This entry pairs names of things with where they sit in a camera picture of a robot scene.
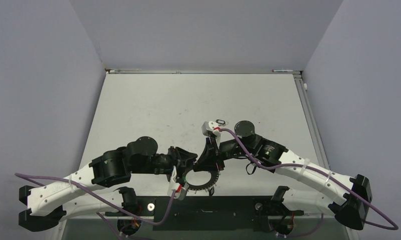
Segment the black key tag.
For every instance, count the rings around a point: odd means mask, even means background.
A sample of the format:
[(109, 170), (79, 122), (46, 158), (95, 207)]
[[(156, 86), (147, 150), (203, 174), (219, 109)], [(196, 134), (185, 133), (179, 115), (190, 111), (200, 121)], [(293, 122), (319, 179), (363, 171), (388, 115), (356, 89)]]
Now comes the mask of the black key tag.
[(215, 122), (221, 127), (224, 127), (224, 126), (229, 124), (228, 121), (225, 121), (225, 120), (222, 120), (222, 119), (217, 119)]

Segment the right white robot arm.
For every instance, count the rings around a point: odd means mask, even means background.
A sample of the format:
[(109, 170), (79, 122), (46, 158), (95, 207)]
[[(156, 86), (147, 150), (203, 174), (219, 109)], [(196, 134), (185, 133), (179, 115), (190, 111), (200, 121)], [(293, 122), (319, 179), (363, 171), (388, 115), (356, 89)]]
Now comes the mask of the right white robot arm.
[(255, 168), (286, 176), (315, 190), (278, 187), (271, 200), (275, 213), (320, 213), (333, 216), (350, 229), (364, 229), (372, 201), (367, 177), (339, 174), (302, 158), (287, 147), (257, 134), (254, 124), (248, 120), (238, 122), (233, 131), (215, 121), (206, 121), (201, 130), (206, 143), (193, 164), (194, 172), (209, 172), (214, 179), (224, 169), (226, 160), (247, 157)]

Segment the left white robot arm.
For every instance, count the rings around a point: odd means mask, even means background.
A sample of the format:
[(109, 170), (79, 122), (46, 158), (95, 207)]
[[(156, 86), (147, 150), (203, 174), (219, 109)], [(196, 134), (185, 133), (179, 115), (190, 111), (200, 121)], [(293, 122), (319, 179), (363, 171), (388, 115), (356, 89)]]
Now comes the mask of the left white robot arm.
[(171, 200), (183, 199), (189, 190), (184, 174), (197, 154), (180, 147), (158, 153), (158, 143), (142, 136), (126, 146), (109, 150), (66, 177), (51, 177), (50, 183), (22, 186), (18, 198), (26, 205), (19, 213), (19, 226), (41, 232), (60, 222), (91, 213), (121, 213), (140, 219), (145, 209), (126, 183), (132, 174), (165, 175)]

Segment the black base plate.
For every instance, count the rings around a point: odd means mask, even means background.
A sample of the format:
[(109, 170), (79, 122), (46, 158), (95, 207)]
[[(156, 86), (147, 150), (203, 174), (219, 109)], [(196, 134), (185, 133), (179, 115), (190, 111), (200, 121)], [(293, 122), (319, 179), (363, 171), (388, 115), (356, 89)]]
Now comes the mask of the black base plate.
[(169, 216), (154, 231), (266, 231), (266, 220), (303, 216), (290, 211), (270, 196), (188, 196), (174, 200)]

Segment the marker pen at wall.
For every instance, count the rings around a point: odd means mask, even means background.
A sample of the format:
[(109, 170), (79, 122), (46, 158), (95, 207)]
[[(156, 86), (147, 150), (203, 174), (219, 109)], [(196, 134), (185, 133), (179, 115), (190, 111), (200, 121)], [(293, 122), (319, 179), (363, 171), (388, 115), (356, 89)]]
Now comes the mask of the marker pen at wall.
[(272, 70), (273, 73), (294, 73), (294, 70), (290, 70), (290, 69), (273, 69)]

